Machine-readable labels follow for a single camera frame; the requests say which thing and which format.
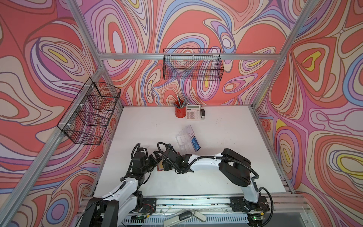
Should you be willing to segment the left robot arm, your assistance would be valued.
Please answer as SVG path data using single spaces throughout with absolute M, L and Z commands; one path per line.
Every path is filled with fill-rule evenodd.
M 118 227 L 130 212 L 141 211 L 143 195 L 139 188 L 146 182 L 145 174 L 151 173 L 161 161 L 157 152 L 149 154 L 137 143 L 120 184 L 102 197 L 91 198 L 75 226 Z

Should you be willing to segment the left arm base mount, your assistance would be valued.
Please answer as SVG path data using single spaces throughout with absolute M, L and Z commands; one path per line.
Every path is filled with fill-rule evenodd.
M 143 198 L 142 202 L 138 202 L 137 208 L 129 212 L 129 214 L 153 214 L 156 211 L 157 198 Z

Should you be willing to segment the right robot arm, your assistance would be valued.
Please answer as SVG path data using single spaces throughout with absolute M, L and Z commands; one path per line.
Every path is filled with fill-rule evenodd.
M 222 153 L 216 155 L 180 155 L 171 144 L 157 143 L 154 155 L 162 160 L 164 171 L 173 170 L 183 175 L 201 170 L 217 169 L 232 184 L 237 185 L 243 192 L 243 197 L 230 199 L 230 207 L 233 211 L 240 212 L 273 212 L 273 200 L 271 194 L 264 187 L 258 188 L 256 180 L 258 173 L 251 168 L 251 162 L 232 149 L 225 148 Z

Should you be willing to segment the red leather card holder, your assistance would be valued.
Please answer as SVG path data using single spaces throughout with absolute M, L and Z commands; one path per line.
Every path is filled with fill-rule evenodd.
M 157 170 L 158 171 L 164 171 L 164 166 L 163 166 L 163 161 L 160 161 L 157 165 Z

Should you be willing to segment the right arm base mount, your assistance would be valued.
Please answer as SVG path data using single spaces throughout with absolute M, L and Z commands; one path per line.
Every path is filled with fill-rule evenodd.
M 265 196 L 259 195 L 258 201 L 256 203 L 249 202 L 245 200 L 243 196 L 241 197 L 230 197 L 229 206 L 232 208 L 233 212 L 263 212 L 266 213 L 270 211 L 269 204 Z

